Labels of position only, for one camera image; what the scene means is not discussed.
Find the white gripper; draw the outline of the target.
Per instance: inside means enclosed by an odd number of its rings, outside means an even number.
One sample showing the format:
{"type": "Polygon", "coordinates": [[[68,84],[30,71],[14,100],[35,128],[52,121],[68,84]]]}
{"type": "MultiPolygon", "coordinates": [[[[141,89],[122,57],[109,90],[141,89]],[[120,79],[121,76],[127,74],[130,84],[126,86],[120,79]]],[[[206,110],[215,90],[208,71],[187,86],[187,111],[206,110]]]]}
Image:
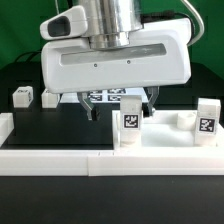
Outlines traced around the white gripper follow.
{"type": "Polygon", "coordinates": [[[41,52],[45,87],[78,92],[90,121],[98,121],[100,111],[87,91],[145,87],[143,117],[151,117],[158,86],[183,84],[191,76],[186,18],[142,23],[131,10],[107,16],[78,5],[43,22],[40,34],[47,41],[41,52]]]}

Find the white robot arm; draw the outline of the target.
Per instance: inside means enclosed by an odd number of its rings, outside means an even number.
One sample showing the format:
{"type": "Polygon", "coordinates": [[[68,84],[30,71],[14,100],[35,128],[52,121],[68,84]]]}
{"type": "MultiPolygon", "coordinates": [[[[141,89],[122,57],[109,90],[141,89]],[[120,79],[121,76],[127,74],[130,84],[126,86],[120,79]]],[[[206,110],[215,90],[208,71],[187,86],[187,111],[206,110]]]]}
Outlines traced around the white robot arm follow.
{"type": "Polygon", "coordinates": [[[191,76],[191,22],[174,12],[140,14],[137,0],[78,0],[40,25],[45,87],[75,92],[90,120],[99,110],[90,91],[145,87],[152,107],[158,89],[191,76]]]}

